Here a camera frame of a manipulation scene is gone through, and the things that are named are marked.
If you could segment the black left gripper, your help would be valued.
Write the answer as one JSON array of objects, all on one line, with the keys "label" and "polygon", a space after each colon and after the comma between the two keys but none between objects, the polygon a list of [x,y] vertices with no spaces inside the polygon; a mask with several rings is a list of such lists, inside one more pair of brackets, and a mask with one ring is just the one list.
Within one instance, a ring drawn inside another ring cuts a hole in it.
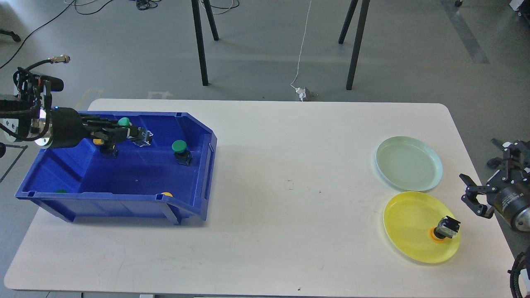
[{"label": "black left gripper", "polygon": [[93,144],[115,144],[139,135],[137,127],[118,127],[117,120],[81,116],[72,108],[54,107],[47,112],[41,110],[40,119],[45,121],[46,118],[49,119],[48,131],[39,139],[42,149],[76,147],[85,138],[91,138]]}]

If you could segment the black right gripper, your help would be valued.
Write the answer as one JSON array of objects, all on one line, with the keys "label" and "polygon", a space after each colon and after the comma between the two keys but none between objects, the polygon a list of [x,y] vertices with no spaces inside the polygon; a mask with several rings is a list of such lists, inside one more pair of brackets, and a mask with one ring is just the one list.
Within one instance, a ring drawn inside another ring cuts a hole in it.
[{"label": "black right gripper", "polygon": [[[493,217],[495,208],[513,230],[528,233],[530,142],[516,140],[502,143],[496,138],[492,138],[491,142],[502,151],[501,158],[492,158],[487,162],[487,167],[496,172],[487,185],[477,185],[468,175],[460,174],[459,178],[466,185],[461,200],[475,215],[487,219]],[[508,171],[508,177],[505,177],[504,171]],[[479,202],[479,195],[487,197],[486,204]]]}]

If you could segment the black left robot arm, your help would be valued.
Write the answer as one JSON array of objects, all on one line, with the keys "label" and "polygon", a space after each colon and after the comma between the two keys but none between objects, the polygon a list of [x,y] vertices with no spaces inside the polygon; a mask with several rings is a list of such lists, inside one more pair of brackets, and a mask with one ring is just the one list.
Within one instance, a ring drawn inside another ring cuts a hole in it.
[{"label": "black left robot arm", "polygon": [[133,125],[128,117],[110,120],[52,104],[52,93],[64,88],[64,81],[33,69],[44,64],[68,63],[70,57],[55,56],[19,67],[13,74],[15,99],[1,100],[1,130],[10,142],[34,142],[42,149],[76,147],[90,139],[102,154],[118,155],[116,145],[131,141],[139,147],[151,144],[153,134]]}]

